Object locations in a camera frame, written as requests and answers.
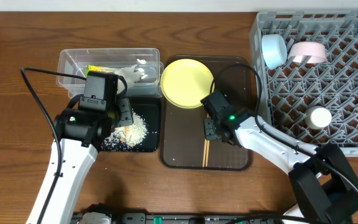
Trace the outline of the wooden chopstick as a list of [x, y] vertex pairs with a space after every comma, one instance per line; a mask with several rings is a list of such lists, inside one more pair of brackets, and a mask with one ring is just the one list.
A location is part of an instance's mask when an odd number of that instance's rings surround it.
[[205, 167], [208, 166], [208, 158], [209, 158], [209, 145], [210, 145], [210, 141], [208, 141], [208, 150], [207, 150], [207, 154], [206, 154], [206, 163], [205, 163]]
[[205, 167], [207, 150], [208, 150], [208, 141], [205, 139], [204, 140], [204, 146], [203, 146], [203, 163], [202, 163], [202, 167]]

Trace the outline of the rice food scraps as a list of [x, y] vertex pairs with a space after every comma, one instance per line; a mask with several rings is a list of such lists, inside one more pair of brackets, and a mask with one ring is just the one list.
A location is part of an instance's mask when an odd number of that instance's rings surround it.
[[129, 126], [115, 128], [103, 142], [105, 151], [129, 151], [141, 146], [149, 133], [145, 119], [135, 112], [132, 113], [133, 123]]

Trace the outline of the white tissue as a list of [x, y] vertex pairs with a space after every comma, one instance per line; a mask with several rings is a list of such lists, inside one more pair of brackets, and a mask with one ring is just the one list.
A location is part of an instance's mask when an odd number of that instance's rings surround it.
[[142, 83], [143, 79], [148, 77], [143, 68], [139, 68], [138, 65], [132, 65], [130, 67], [115, 68], [114, 73], [122, 76], [127, 83], [127, 95], [134, 96], [139, 95], [141, 89], [145, 87], [145, 83]]

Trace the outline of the yellow green snack wrapper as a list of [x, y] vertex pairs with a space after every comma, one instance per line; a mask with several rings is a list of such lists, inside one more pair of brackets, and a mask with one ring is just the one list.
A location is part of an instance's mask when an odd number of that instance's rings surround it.
[[116, 71], [116, 68], [88, 65], [85, 70], [85, 76], [87, 77], [89, 72], [114, 73]]

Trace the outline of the yellow plate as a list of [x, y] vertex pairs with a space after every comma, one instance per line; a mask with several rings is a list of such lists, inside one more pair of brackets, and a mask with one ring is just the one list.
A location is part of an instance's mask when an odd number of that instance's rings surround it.
[[209, 95], [213, 74], [203, 63], [189, 58], [175, 60], [162, 73], [161, 89], [173, 105], [193, 109]]

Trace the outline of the light blue bowl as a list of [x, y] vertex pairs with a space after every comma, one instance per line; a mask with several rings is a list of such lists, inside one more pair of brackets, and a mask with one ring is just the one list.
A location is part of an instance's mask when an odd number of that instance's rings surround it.
[[262, 55], [269, 70], [274, 70], [287, 61], [285, 41], [279, 34], [268, 34], [262, 37]]

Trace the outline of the pale green cup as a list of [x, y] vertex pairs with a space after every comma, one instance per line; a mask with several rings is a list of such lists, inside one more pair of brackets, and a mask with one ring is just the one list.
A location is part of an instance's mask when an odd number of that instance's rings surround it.
[[322, 106], [308, 108], [305, 115], [305, 123], [311, 129], [323, 129], [332, 121], [330, 111]]

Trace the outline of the pink bowl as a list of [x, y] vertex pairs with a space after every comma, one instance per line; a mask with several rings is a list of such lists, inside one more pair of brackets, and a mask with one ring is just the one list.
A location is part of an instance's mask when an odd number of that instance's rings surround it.
[[328, 61], [325, 46], [317, 42], [295, 43], [288, 54], [288, 59], [293, 58], [295, 63], [301, 63], [308, 57], [307, 63], [323, 63]]

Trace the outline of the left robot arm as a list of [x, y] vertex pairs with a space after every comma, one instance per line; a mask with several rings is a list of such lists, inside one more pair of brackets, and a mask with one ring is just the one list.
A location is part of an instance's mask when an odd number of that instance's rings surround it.
[[118, 90], [124, 77], [90, 72], [84, 81], [85, 92], [47, 120], [54, 137], [52, 151], [28, 223], [69, 223], [102, 143], [115, 128], [133, 124], [127, 91]]

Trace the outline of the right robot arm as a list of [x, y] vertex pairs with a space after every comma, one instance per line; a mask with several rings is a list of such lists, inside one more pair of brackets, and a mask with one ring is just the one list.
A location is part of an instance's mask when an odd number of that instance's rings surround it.
[[283, 215], [258, 215], [284, 223], [350, 223], [358, 212], [358, 177], [341, 149], [297, 141], [249, 110], [206, 105], [205, 138], [250, 149], [290, 179], [296, 205]]

